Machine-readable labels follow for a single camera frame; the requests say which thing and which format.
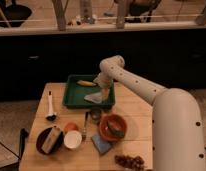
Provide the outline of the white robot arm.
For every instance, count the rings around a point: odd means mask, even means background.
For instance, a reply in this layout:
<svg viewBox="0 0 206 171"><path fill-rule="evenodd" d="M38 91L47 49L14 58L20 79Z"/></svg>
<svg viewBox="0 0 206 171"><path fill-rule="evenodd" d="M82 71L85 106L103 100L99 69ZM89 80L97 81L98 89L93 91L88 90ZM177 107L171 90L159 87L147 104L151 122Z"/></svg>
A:
<svg viewBox="0 0 206 171"><path fill-rule="evenodd" d="M107 88L117 80L152 106L153 171L206 171L204 135L196 99L124 69L120 55L103 59L96 81Z"/></svg>

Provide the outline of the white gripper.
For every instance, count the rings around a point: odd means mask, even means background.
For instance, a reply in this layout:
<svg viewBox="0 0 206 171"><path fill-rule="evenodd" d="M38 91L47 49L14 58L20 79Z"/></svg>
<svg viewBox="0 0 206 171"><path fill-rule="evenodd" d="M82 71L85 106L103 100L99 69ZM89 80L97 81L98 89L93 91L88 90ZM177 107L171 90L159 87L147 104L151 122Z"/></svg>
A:
<svg viewBox="0 0 206 171"><path fill-rule="evenodd" d="M113 83L113 79L104 74L103 72L100 72L94 79L94 83L97 83L101 88L102 99L107 100L110 93L110 88Z"/></svg>

